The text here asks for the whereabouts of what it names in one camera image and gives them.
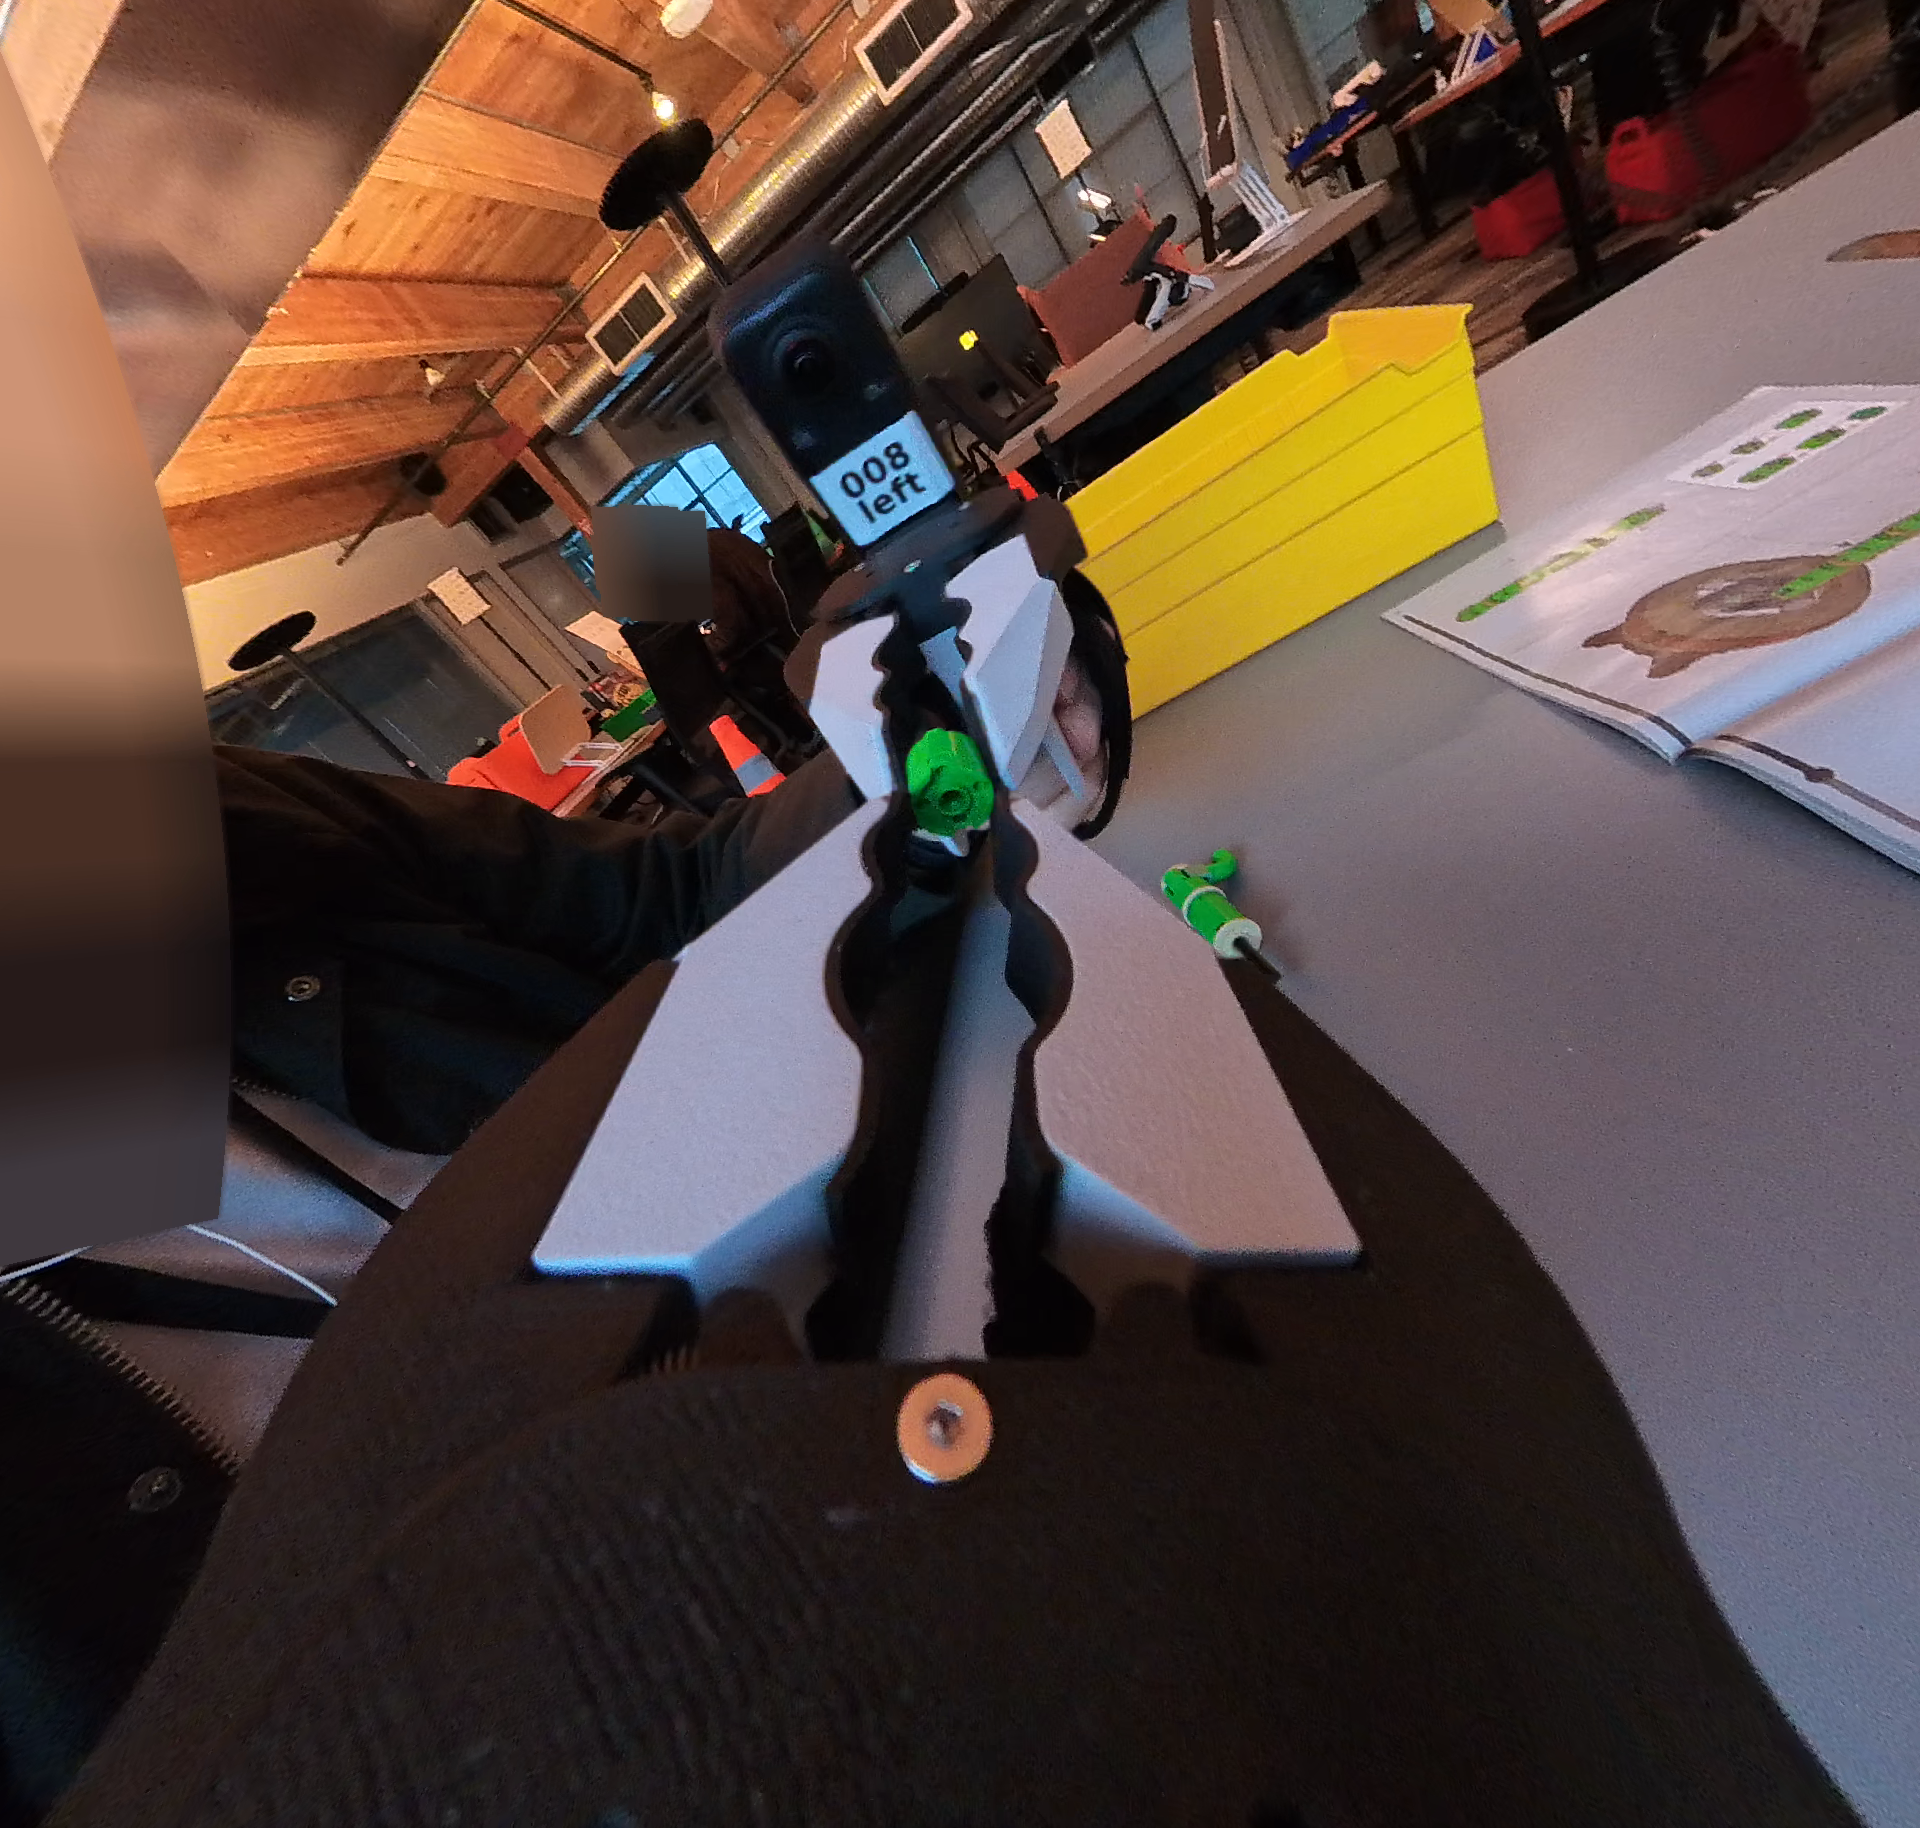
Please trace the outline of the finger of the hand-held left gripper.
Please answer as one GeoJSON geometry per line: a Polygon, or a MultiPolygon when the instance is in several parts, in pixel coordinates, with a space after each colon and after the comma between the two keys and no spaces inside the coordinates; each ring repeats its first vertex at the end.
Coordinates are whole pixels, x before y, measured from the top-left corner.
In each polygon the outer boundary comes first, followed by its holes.
{"type": "Polygon", "coordinates": [[[960,630],[972,735],[1010,794],[1062,827],[1066,785],[1057,769],[1054,699],[1075,623],[1054,579],[1026,541],[1004,541],[960,573],[968,618],[960,630]]]}
{"type": "Polygon", "coordinates": [[[881,690],[887,674],[881,649],[897,630],[893,613],[841,625],[819,651],[808,713],[866,801],[902,791],[900,760],[891,746],[881,690]]]}

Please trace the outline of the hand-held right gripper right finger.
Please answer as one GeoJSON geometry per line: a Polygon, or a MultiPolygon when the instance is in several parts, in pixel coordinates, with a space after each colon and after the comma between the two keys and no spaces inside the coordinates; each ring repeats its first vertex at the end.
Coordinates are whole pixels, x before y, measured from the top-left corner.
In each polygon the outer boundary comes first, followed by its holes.
{"type": "Polygon", "coordinates": [[[1350,1269],[1352,1219],[1228,982],[1150,895],[1045,810],[1004,804],[1006,983],[1030,1018],[988,1217],[988,1352],[1085,1352],[1133,1288],[1350,1269]]]}

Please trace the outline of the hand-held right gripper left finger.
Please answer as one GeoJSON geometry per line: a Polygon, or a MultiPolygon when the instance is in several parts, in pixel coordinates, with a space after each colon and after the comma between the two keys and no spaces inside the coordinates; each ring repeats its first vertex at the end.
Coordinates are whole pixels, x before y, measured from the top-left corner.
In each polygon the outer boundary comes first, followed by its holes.
{"type": "Polygon", "coordinates": [[[678,955],[534,1245],[540,1272],[678,1276],[701,1302],[754,1288],[805,1334],[861,1104],[828,955],[872,894],[862,848],[885,813],[853,810],[678,955]]]}

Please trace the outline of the green round stalk segment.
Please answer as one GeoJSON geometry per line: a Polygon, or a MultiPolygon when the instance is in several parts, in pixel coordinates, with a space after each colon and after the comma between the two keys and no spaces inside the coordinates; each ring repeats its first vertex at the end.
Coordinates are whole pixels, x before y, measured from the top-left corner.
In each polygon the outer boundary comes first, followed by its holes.
{"type": "Polygon", "coordinates": [[[992,823],[996,808],[996,780],[972,735],[926,730],[906,752],[905,782],[917,835],[968,856],[972,834],[992,823]]]}

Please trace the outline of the green hooked stalk piece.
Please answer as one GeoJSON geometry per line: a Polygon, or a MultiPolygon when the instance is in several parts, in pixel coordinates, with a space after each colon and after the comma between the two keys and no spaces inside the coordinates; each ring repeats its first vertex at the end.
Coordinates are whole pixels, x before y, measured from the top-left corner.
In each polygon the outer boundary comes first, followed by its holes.
{"type": "Polygon", "coordinates": [[[1205,861],[1176,861],[1164,869],[1163,892],[1178,919],[1194,932],[1223,961],[1244,961],[1285,979],[1285,967],[1268,951],[1262,926],[1244,914],[1230,883],[1239,875],[1239,856],[1230,848],[1214,850],[1205,861]]]}

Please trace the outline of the person's left forearm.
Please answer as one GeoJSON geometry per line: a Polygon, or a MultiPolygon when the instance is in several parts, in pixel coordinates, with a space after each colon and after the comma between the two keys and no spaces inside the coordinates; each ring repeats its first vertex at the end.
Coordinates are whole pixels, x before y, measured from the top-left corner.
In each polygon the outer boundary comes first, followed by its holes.
{"type": "Polygon", "coordinates": [[[458,1149],[861,804],[828,754],[652,829],[303,754],[217,743],[212,764],[237,1082],[422,1153],[458,1149]]]}

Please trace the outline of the grey desk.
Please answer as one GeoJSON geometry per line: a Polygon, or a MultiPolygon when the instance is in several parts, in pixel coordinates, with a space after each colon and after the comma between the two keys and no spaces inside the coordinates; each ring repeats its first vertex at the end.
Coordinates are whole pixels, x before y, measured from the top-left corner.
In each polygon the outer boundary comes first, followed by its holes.
{"type": "Polygon", "coordinates": [[[1100,852],[1228,845],[1285,994],[1519,1225],[1743,1646],[1917,1824],[1917,879],[1381,613],[1152,711],[1100,852]]]}

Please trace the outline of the yellow plastic bin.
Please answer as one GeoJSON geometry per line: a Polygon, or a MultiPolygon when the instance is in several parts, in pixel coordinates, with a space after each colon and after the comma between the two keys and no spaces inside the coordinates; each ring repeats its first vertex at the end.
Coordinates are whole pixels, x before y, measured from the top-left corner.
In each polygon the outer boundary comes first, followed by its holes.
{"type": "Polygon", "coordinates": [[[1257,494],[1237,469],[1093,554],[1130,676],[1164,704],[1498,519],[1480,421],[1379,444],[1257,494]]]}
{"type": "Polygon", "coordinates": [[[1282,351],[1069,499],[1093,562],[1155,567],[1147,544],[1193,497],[1260,499],[1312,475],[1355,497],[1454,441],[1480,444],[1467,304],[1338,310],[1306,351],[1282,351]]]}
{"type": "Polygon", "coordinates": [[[1498,518],[1472,362],[1385,359],[1350,380],[1247,380],[1089,484],[1069,507],[1121,616],[1156,619],[1318,524],[1450,545],[1498,518]]]}
{"type": "Polygon", "coordinates": [[[1498,519],[1492,468],[1464,441],[1309,518],[1273,495],[1191,544],[1176,597],[1111,591],[1134,716],[1147,716],[1498,519]]]}

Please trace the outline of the grey background table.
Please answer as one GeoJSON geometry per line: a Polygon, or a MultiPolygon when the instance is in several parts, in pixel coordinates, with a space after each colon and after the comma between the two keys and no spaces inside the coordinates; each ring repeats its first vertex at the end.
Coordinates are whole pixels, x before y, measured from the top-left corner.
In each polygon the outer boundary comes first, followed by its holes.
{"type": "Polygon", "coordinates": [[[1206,269],[1212,291],[1201,291],[1148,330],[1129,324],[1089,357],[1065,367],[1057,399],[996,449],[1000,468],[1023,468],[1043,438],[1062,444],[1114,409],[1138,416],[1189,393],[1214,362],[1249,346],[1276,324],[1278,299],[1300,271],[1323,256],[1340,256],[1340,271],[1357,277],[1349,238],[1369,228],[1391,202],[1387,181],[1365,184],[1295,217],[1275,243],[1239,265],[1206,269]]]}

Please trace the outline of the red container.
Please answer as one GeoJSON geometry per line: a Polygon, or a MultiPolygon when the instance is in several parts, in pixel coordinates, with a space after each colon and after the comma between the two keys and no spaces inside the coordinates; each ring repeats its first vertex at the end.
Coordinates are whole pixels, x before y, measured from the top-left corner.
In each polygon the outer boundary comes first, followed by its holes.
{"type": "Polygon", "coordinates": [[[1620,226],[1675,220],[1799,141],[1811,124],[1806,53],[1786,42],[1753,43],[1666,112],[1619,124],[1604,150],[1615,216],[1620,226]]]}
{"type": "Polygon", "coordinates": [[[1471,208],[1484,261],[1523,260],[1569,229],[1560,184],[1548,165],[1471,208]]]}

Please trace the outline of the open instruction booklet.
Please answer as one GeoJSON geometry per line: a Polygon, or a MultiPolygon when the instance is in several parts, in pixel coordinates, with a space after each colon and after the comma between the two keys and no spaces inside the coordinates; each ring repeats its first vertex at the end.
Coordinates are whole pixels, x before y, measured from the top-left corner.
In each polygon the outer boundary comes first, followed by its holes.
{"type": "Polygon", "coordinates": [[[1762,385],[1387,611],[1919,865],[1919,387],[1762,385]]]}

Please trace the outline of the black floor pole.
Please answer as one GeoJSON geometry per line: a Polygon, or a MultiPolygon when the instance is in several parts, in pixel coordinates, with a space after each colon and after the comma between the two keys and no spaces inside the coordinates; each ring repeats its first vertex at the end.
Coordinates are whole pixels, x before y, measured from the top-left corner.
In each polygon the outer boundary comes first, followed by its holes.
{"type": "Polygon", "coordinates": [[[1525,333],[1531,342],[1540,342],[1560,328],[1567,328],[1597,304],[1609,299],[1625,282],[1611,275],[1599,233],[1586,209],[1584,190],[1573,154],[1573,137],[1563,115],[1558,88],[1534,4],[1532,0],[1506,0],[1506,11],[1519,58],[1538,110],[1538,135],[1548,157],[1548,170],[1555,180],[1569,246],[1574,257],[1573,277],[1548,287],[1523,311],[1525,333]]]}

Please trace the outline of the silver ventilation duct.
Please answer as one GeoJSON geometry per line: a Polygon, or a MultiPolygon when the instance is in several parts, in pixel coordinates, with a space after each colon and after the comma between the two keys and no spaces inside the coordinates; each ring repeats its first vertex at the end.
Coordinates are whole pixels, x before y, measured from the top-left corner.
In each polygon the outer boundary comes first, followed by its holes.
{"type": "Polygon", "coordinates": [[[745,271],[775,233],[802,220],[849,174],[861,171],[875,139],[883,147],[900,145],[909,99],[942,81],[964,45],[976,42],[1018,0],[958,1],[966,19],[919,63],[898,95],[885,98],[864,66],[851,66],[781,137],[773,157],[732,204],[708,220],[704,233],[731,271],[745,271]]]}

